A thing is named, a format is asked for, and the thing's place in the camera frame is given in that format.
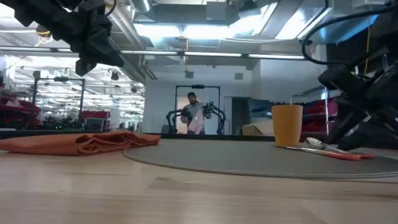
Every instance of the metal spoon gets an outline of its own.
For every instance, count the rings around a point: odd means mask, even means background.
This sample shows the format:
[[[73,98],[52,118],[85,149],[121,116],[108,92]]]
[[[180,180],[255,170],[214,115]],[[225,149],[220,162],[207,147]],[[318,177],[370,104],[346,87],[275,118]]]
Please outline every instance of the metal spoon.
[[[355,155],[361,156],[362,159],[373,159],[374,158],[374,155],[372,155],[372,154],[352,153],[352,152],[344,151],[341,149],[337,149],[333,146],[329,146],[328,144],[326,144],[324,142],[321,142],[321,140],[318,140],[316,138],[308,137],[305,139],[305,143],[307,143],[307,145],[313,149],[328,149],[328,150],[332,150],[332,151],[339,152],[342,154],[355,154]]]

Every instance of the paper cup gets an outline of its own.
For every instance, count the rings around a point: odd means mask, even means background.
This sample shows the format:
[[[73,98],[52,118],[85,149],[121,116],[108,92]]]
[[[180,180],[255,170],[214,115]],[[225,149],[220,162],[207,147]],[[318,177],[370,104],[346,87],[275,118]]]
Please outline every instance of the paper cup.
[[[277,105],[272,107],[272,124],[278,146],[298,146],[303,120],[303,106]]]

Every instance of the person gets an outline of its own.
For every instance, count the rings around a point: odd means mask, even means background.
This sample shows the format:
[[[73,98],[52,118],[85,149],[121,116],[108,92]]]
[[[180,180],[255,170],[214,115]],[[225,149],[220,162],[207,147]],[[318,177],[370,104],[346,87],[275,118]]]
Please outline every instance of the person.
[[[194,92],[187,95],[189,104],[184,106],[181,122],[187,124],[187,134],[205,134],[205,118],[210,119],[211,114],[205,114],[203,109],[206,104],[197,100]]]

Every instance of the orange towel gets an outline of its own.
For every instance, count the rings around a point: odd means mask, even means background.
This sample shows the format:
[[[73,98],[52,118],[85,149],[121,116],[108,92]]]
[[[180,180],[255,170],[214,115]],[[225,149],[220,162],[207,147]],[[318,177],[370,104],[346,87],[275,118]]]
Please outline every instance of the orange towel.
[[[160,136],[114,132],[101,134],[60,134],[0,140],[0,150],[41,155],[84,156],[153,146]]]

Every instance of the table surface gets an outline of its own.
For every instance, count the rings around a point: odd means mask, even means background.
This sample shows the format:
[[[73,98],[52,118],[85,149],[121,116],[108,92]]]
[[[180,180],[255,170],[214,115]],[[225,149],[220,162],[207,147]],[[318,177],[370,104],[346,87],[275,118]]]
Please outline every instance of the table surface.
[[[0,153],[1,223],[398,223],[398,178],[208,174],[88,157]]]

